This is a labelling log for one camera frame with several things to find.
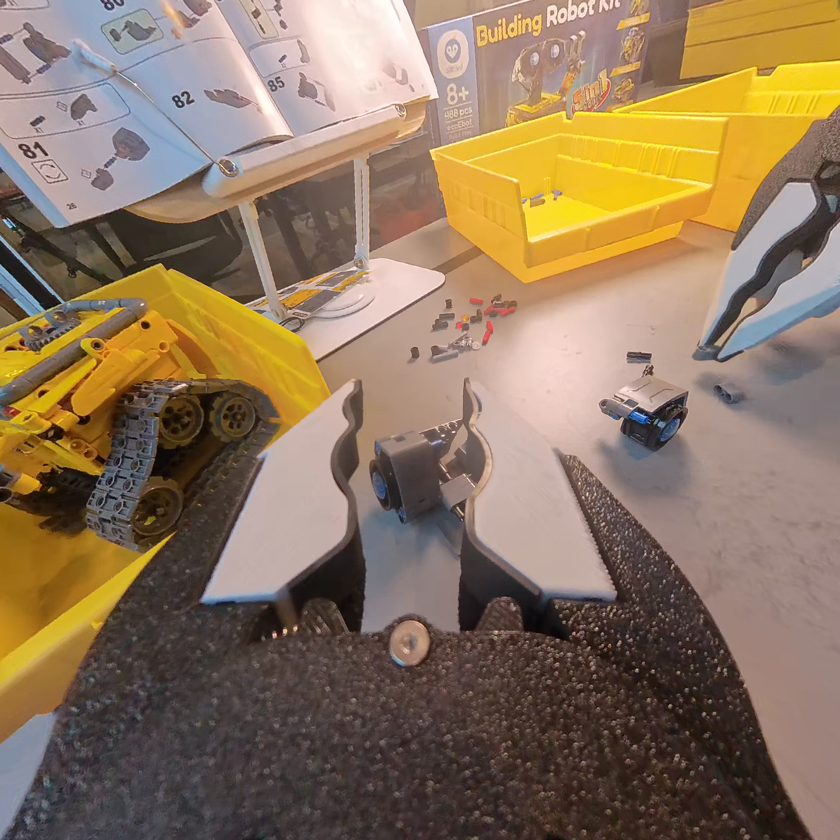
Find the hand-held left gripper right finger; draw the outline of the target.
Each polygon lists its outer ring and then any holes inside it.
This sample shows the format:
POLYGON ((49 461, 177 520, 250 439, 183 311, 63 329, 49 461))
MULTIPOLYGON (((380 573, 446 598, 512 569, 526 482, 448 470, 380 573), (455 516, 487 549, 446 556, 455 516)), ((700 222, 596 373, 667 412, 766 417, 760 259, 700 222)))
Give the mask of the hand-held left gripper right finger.
POLYGON ((480 603, 614 603, 617 596, 560 453, 497 394, 465 379, 461 580, 480 603))

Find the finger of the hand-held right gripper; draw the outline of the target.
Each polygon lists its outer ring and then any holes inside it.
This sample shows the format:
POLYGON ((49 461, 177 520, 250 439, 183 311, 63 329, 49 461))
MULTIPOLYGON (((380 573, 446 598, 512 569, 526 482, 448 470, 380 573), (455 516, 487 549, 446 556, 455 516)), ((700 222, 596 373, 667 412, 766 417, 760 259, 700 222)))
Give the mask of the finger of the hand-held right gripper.
POLYGON ((838 309, 838 259, 783 259, 750 307, 719 342, 723 362, 807 319, 838 309))
POLYGON ((698 345, 719 342, 741 318, 744 305, 771 279, 783 259, 800 254, 826 230, 826 199, 815 183, 788 182, 724 264, 698 345))

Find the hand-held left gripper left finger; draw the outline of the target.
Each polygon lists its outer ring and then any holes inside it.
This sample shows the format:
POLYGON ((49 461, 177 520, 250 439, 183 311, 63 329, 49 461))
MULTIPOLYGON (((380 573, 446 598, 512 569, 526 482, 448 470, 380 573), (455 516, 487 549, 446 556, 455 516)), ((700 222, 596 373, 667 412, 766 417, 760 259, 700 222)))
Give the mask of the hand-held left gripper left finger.
POLYGON ((258 458, 203 604, 339 603, 363 583, 358 507, 363 386, 349 380, 258 458))

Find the grey brick block assembly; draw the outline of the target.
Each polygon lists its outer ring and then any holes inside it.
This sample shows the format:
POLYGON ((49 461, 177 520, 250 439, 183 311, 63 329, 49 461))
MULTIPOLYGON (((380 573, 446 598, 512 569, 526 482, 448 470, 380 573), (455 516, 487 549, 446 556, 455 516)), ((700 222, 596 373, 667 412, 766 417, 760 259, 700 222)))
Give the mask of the grey brick block assembly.
POLYGON ((466 444, 455 446, 463 425, 457 419, 380 438, 369 467, 382 509, 404 525, 431 518, 456 557, 463 547, 467 501, 480 478, 480 470, 468 464, 466 444))

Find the grey black wheel assembly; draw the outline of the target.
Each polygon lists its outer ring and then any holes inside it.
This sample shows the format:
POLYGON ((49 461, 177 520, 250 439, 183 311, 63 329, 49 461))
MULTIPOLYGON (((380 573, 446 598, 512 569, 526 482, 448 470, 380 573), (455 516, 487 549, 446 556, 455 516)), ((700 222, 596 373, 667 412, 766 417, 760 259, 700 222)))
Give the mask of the grey black wheel assembly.
POLYGON ((621 421, 621 433, 651 452, 667 445, 688 417, 686 389, 645 372, 602 399, 603 414, 621 421))

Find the grey desk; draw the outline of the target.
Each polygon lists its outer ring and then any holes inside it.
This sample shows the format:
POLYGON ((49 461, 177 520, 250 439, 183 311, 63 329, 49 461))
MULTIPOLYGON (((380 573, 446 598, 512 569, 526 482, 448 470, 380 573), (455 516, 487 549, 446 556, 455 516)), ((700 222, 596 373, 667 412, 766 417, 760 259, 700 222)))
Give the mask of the grey desk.
POLYGON ((520 310, 472 358, 412 363, 438 293, 322 363, 364 381, 365 633, 249 640, 259 611, 199 606, 207 538, 183 539, 106 622, 9 837, 838 838, 838 316, 694 362, 728 239, 688 225, 530 286, 445 221, 379 248, 520 310), (645 372, 689 393, 658 451, 599 407, 645 372), (366 470, 374 438, 459 415, 467 376, 612 492, 605 548, 646 560, 645 594, 670 558, 730 659, 693 645, 684 589, 568 639, 448 632, 457 562, 366 470))

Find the yellow plastic bin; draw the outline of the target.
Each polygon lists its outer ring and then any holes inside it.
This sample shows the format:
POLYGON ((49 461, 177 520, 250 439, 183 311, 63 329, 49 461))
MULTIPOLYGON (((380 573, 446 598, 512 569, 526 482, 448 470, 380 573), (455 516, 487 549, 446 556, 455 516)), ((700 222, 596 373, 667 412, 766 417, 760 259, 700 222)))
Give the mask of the yellow plastic bin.
POLYGON ((834 60, 778 66, 765 76, 755 68, 740 70, 618 111, 729 120, 717 185, 708 210, 693 221, 735 232, 765 176, 838 103, 839 62, 834 60))
MULTIPOLYGON (((297 335, 183 273, 153 266, 69 301, 118 298, 144 299, 150 309, 184 327, 216 367, 216 377, 241 380, 268 394, 280 414, 268 445, 329 396, 312 353, 297 335)), ((253 458, 243 458, 195 502, 177 529, 211 496, 231 487, 234 473, 253 458)), ((40 523, 2 504, 2 740, 58 707, 111 609, 172 534, 132 551, 89 529, 70 536, 40 523)))

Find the stacked yellow bins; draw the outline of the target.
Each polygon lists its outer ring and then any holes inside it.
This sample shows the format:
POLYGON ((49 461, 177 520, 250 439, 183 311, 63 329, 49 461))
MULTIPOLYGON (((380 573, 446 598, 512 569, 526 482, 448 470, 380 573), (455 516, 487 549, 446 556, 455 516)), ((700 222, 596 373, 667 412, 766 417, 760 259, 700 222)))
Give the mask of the stacked yellow bins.
POLYGON ((679 76, 838 59, 838 1, 690 2, 679 76))

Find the yellow bin with divider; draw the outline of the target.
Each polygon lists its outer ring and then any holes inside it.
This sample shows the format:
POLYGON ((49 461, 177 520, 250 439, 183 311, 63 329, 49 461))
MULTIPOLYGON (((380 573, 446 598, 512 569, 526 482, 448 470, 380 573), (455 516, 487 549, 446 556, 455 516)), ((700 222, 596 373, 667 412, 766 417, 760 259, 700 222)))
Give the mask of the yellow bin with divider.
POLYGON ((529 283, 676 237, 708 209, 728 124, 554 114, 431 155, 450 227, 529 283), (557 201, 522 205, 552 189, 557 201))

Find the yellow tracked brick model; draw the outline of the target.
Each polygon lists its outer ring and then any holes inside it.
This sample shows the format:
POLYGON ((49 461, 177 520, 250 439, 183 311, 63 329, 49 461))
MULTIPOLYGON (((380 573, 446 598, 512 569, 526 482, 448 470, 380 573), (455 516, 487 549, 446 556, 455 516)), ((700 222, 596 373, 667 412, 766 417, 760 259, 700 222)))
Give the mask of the yellow tracked brick model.
POLYGON ((45 530, 147 550, 280 427, 141 298, 69 301, 3 328, 1 351, 2 504, 45 530))

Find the pile of small brick pins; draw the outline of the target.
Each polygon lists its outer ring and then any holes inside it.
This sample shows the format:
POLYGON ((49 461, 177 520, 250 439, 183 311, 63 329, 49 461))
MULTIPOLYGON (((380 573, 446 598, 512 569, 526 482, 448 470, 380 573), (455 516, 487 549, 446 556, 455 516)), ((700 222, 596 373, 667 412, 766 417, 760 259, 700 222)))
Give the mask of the pile of small brick pins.
POLYGON ((432 363, 455 360, 462 355, 475 354, 487 347, 499 329, 497 323, 518 311, 516 299, 497 294, 488 300, 471 297, 470 312, 458 314, 454 302, 446 299, 444 311, 431 321, 428 331, 431 343, 427 350, 418 344, 409 350, 408 360, 427 359, 432 363))

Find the yellow black sticker sheet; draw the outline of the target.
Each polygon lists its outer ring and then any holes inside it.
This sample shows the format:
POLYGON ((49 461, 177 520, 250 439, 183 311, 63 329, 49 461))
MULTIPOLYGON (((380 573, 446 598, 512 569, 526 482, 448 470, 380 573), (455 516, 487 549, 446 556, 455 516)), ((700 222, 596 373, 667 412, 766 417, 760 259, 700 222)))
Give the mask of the yellow black sticker sheet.
POLYGON ((308 319, 370 273, 369 269, 355 267, 326 272, 279 290, 278 306, 288 317, 308 319))

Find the blue robot kit box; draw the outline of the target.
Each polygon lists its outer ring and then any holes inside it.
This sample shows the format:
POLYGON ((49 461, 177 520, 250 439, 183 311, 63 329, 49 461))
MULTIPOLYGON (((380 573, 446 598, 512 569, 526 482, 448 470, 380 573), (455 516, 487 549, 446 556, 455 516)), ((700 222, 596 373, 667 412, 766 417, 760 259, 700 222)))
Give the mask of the blue robot kit box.
POLYGON ((553 114, 611 112, 679 84, 689 2, 432 4, 418 34, 434 147, 553 114))

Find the open instruction booklet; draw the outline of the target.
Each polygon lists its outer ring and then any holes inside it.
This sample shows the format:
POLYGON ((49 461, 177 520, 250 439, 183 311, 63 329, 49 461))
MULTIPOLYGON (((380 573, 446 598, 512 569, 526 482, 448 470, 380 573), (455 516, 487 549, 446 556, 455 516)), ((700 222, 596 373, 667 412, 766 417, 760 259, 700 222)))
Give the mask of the open instruction booklet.
POLYGON ((437 90, 404 2, 9 1, 2 172, 55 227, 195 221, 380 149, 437 90))

